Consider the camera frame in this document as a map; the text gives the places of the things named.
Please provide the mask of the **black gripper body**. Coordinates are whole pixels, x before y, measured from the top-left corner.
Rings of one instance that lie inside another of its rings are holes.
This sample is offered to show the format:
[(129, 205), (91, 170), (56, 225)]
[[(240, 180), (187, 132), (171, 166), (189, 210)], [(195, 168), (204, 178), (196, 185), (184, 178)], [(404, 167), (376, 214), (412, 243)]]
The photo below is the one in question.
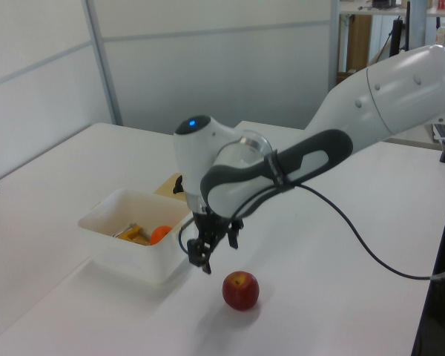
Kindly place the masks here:
[(198, 237), (224, 237), (233, 231), (239, 234), (244, 228), (242, 220), (230, 220), (215, 214), (212, 210), (203, 213), (193, 213), (194, 223), (197, 227)]

